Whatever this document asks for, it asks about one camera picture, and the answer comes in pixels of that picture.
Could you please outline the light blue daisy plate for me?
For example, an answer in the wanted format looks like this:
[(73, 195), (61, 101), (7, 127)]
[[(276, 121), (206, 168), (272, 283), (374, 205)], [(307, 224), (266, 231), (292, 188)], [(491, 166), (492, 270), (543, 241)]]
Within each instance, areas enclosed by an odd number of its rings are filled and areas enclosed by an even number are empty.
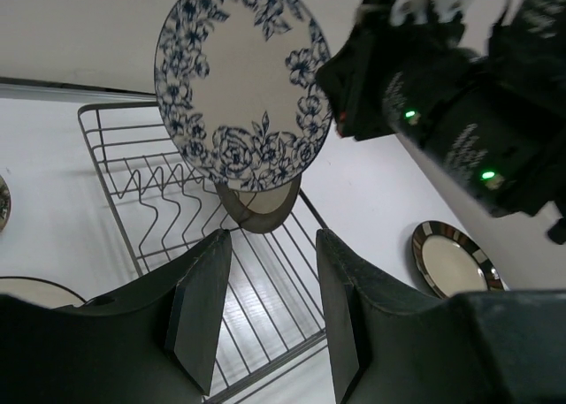
[(11, 193), (3, 177), (0, 177), (0, 205), (0, 232), (2, 232), (11, 214)]

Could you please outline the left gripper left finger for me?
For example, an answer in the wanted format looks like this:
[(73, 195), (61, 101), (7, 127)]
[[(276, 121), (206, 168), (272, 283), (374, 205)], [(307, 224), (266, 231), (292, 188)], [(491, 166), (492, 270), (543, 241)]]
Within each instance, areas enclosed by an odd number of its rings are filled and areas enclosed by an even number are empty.
[(86, 304), (1, 298), (4, 403), (199, 403), (210, 393), (231, 270), (218, 229)]

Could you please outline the brown rim cream plate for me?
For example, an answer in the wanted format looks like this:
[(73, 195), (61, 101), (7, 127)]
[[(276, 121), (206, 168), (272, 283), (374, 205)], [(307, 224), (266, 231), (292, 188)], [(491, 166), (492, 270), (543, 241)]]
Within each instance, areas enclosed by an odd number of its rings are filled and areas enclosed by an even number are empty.
[(299, 175), (284, 186), (266, 192), (238, 192), (222, 184), (215, 184), (215, 188), (227, 214), (240, 228), (264, 234), (273, 232), (288, 218), (301, 183)]

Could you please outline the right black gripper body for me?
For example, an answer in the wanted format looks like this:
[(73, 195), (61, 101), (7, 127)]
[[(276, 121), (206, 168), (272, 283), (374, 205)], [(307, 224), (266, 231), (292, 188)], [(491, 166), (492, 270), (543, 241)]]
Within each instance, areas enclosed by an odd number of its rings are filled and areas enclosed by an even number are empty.
[(431, 7), (418, 25), (409, 13), (399, 25), (389, 21), (396, 0), (362, 0), (352, 31), (340, 51), (317, 70), (317, 84), (329, 99), (340, 136), (358, 141), (389, 135), (381, 99), (387, 78), (420, 49), (445, 50), (463, 37), (463, 16), (441, 23)]

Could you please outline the blue floral white plate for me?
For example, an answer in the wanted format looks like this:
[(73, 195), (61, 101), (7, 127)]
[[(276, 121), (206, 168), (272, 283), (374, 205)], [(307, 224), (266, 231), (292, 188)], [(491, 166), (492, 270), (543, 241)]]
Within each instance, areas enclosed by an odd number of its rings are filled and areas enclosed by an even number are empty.
[(301, 0), (178, 0), (154, 62), (166, 131), (216, 184), (281, 187), (307, 170), (332, 126), (315, 81), (329, 57)]

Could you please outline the cream tree pattern plate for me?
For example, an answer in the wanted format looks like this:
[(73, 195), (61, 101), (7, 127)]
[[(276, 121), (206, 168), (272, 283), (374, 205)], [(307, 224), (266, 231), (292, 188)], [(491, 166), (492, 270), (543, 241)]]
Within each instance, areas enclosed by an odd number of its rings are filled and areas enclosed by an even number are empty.
[(48, 309), (78, 308), (86, 303), (74, 291), (38, 278), (1, 277), (1, 294)]

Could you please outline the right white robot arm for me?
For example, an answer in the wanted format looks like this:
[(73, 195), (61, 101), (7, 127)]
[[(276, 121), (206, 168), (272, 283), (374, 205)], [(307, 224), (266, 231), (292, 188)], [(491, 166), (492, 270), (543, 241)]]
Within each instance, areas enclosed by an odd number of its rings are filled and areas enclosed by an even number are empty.
[(491, 216), (565, 207), (565, 0), (505, 2), (487, 52), (464, 48), (473, 0), (362, 0), (316, 74), (340, 135), (396, 134)]

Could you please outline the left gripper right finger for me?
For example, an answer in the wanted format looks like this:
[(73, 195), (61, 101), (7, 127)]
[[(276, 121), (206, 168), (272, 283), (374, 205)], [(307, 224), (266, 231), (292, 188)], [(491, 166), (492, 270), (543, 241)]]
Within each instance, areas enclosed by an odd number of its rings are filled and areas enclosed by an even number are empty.
[(565, 293), (432, 297), (329, 229), (317, 271), (339, 403), (562, 403)]

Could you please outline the striped dark rim plate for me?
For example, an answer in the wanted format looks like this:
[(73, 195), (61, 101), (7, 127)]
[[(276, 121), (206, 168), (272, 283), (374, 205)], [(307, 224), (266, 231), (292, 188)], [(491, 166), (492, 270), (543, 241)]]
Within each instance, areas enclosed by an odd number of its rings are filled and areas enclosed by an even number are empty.
[(442, 299), (457, 293), (505, 289), (486, 253), (452, 225), (424, 221), (413, 231), (410, 246), (419, 273)]

